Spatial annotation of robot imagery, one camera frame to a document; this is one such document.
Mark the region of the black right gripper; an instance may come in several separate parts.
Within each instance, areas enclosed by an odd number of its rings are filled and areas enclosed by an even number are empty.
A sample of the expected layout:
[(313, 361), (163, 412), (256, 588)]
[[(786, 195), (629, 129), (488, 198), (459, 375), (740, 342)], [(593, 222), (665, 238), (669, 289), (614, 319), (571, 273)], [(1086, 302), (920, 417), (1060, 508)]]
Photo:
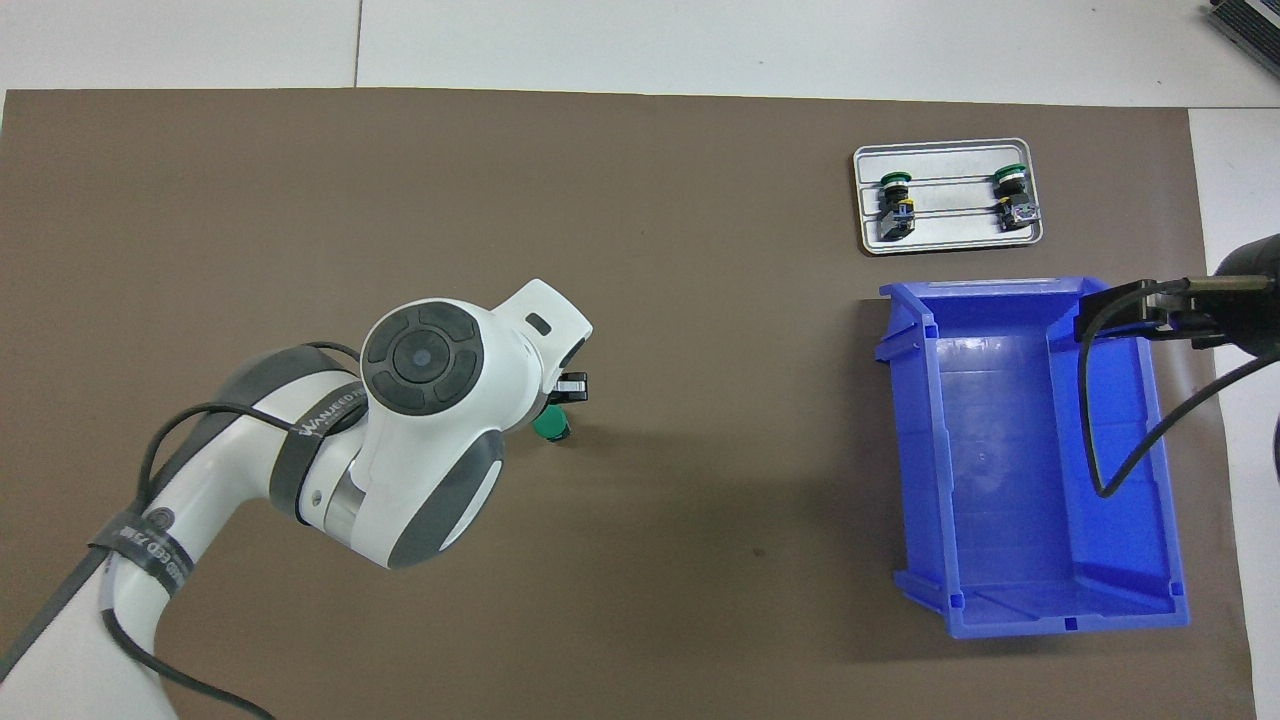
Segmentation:
[[(1190, 311), (1204, 318), (1197, 327), (1204, 333), (1193, 338), (1190, 346), (1203, 350), (1234, 345), (1254, 357), (1277, 350), (1277, 269), (1279, 236), (1271, 234), (1229, 252), (1211, 275), (1174, 281), (1169, 293), (1188, 299)], [(1169, 311), (1152, 300), (1160, 293), (1158, 286), (1157, 281), (1134, 281), (1083, 296), (1075, 318), (1075, 341), (1083, 342), (1088, 327), (1110, 304), (1132, 293), (1135, 297), (1108, 314), (1094, 337), (1133, 337), (1165, 327)]]

